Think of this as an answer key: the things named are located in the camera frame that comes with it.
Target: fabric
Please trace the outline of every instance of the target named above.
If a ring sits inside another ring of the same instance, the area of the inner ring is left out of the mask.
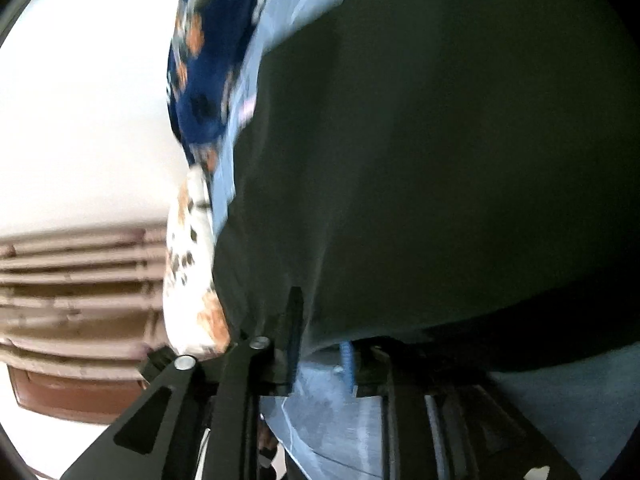
[[[162,307],[169,341],[178,354],[200,358],[229,344],[212,280],[214,236],[206,168],[193,166],[172,203],[166,230]]]
[[[190,164],[215,169],[229,97],[264,1],[178,0],[167,98]]]
[[[316,364],[315,350],[514,306],[637,251],[638,74],[605,0],[345,0],[264,57],[214,276],[235,334],[303,287],[308,360],[294,395],[261,410],[310,478],[367,478],[379,463],[353,437],[374,438],[379,416],[350,403],[337,363]],[[228,142],[214,182],[232,167]],[[571,316],[558,305],[541,324],[569,335],[580,304]],[[520,346],[535,354],[530,338]],[[586,479],[638,420],[620,423],[638,409],[637,374],[624,376],[636,347],[612,352],[602,389],[592,356],[499,377]],[[552,382],[562,401],[544,404],[536,384]],[[588,428],[563,411],[582,388]]]
[[[263,54],[341,1],[265,1],[264,10],[245,53],[232,93],[227,133],[222,139],[220,160],[213,174],[211,201],[216,235],[225,224],[227,204],[235,195],[233,149],[242,128],[254,113],[258,68]]]

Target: black metal bracket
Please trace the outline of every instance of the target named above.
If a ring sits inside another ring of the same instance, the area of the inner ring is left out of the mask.
[[[394,340],[361,341],[357,397],[383,398],[383,479],[579,480],[550,442],[478,373]]]
[[[302,292],[292,289],[264,334],[197,362],[161,349],[142,368],[150,386],[62,480],[203,480],[258,476],[259,396],[286,396],[295,380]],[[356,344],[356,396],[382,396],[384,480],[521,479],[549,466],[579,480],[551,444],[491,384],[392,339]]]
[[[302,292],[294,288],[284,314],[270,324],[272,333],[217,358],[198,362],[169,348],[153,352],[142,367],[149,387],[62,480],[193,480],[207,427],[203,479],[255,480],[258,398],[291,390],[302,307]]]

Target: white wall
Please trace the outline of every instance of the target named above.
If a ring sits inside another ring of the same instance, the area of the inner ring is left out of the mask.
[[[0,48],[0,237],[161,220],[186,163],[167,117],[177,0],[33,0]],[[18,407],[0,422],[59,478],[102,427]]]

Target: wooden slat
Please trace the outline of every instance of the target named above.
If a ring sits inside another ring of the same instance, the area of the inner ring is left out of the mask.
[[[111,424],[143,391],[142,381],[86,381],[8,370],[20,407],[78,422]]]
[[[142,282],[162,280],[164,264],[138,265],[131,269],[78,270],[15,274],[0,272],[0,285],[54,285],[60,283]]]
[[[50,331],[68,330],[67,326],[73,326],[74,332],[82,323],[103,322],[110,323],[121,319],[123,316],[136,315],[144,310],[122,309],[86,309],[62,310],[59,308],[16,308],[12,306],[0,307],[0,338],[11,340],[15,330],[40,330]],[[155,316],[160,316],[159,311],[149,311]]]
[[[19,349],[65,358],[142,361],[148,351],[148,347],[143,344],[142,334],[139,340],[132,338],[65,340],[48,336],[19,337],[15,335],[9,337],[9,340]]]
[[[149,294],[103,294],[96,296],[9,296],[0,292],[0,306],[59,309],[126,309],[162,310],[162,287],[156,286]]]
[[[162,242],[166,230],[161,227],[149,229],[116,229],[112,232],[96,231],[78,234],[59,234],[36,239],[0,242],[0,258],[23,254],[69,251],[91,247],[113,247],[139,243]]]
[[[147,260],[164,260],[166,246],[126,247],[102,251],[39,254],[0,260],[0,270],[50,269],[55,267],[97,266]]]
[[[57,377],[113,381],[142,379],[137,361],[62,358],[6,345],[0,345],[0,361],[20,370]]]

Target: screw head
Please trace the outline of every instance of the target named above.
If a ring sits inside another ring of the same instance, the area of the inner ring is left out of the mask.
[[[178,370],[191,370],[196,365],[196,359],[190,355],[181,355],[174,361],[174,366]]]
[[[254,339],[249,343],[249,346],[254,350],[263,350],[267,348],[271,344],[268,337],[263,335],[259,335],[258,337],[254,337]]]

